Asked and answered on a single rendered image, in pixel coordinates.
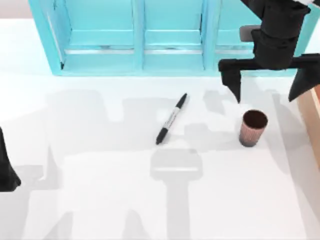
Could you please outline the pale grey rounded box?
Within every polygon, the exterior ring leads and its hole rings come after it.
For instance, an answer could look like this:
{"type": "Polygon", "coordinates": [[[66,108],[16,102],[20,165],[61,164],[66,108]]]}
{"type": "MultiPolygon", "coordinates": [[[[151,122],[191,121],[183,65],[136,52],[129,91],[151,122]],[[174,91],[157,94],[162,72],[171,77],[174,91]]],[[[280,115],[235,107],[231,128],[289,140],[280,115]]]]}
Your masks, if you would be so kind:
{"type": "Polygon", "coordinates": [[[252,31],[259,30],[260,25],[244,25],[239,28],[239,36],[242,42],[253,42],[252,31]]]}

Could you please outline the pink patterned cup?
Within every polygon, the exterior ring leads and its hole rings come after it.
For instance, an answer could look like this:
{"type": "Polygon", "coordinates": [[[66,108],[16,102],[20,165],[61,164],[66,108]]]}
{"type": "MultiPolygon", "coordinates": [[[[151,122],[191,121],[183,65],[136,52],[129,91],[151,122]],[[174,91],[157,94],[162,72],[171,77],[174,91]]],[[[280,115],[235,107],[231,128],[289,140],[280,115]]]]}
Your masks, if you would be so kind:
{"type": "Polygon", "coordinates": [[[262,136],[268,122],[268,117],[264,112],[257,109],[246,111],[242,117],[239,142],[244,147],[254,147],[262,136]]]}

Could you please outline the light blue rack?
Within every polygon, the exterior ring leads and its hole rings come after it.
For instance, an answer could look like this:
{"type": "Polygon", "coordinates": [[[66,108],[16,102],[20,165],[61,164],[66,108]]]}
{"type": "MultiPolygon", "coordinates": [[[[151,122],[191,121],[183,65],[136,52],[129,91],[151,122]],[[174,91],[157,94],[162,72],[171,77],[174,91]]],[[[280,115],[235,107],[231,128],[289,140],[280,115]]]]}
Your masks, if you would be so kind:
{"type": "MultiPolygon", "coordinates": [[[[262,21],[241,0],[28,0],[56,76],[214,76],[221,59],[251,59],[240,27],[262,21]]],[[[294,54],[320,9],[309,3],[294,54]]]]}

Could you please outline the black marker pen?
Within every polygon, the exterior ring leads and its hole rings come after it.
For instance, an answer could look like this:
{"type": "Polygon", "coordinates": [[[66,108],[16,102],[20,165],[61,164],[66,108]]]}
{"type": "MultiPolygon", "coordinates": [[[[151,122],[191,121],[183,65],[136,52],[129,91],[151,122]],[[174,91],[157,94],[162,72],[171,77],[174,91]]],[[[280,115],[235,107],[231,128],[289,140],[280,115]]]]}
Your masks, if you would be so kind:
{"type": "Polygon", "coordinates": [[[186,99],[187,99],[188,94],[185,93],[177,102],[177,104],[175,105],[174,109],[172,110],[170,116],[168,117],[167,121],[163,124],[160,132],[158,133],[156,140],[155,140],[155,144],[159,145],[163,142],[163,140],[165,139],[166,135],[169,132],[170,127],[172,126],[172,124],[174,123],[178,113],[180,112],[180,110],[182,109],[186,99]]]}

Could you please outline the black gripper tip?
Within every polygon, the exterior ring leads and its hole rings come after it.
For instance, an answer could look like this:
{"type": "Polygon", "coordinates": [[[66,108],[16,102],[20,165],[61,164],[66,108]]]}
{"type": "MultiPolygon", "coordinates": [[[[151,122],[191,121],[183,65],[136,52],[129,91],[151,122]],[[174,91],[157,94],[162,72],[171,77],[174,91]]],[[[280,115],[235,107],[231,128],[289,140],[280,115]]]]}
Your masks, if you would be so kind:
{"type": "Polygon", "coordinates": [[[3,130],[0,127],[0,193],[13,192],[21,183],[21,179],[10,163],[3,130]]]}

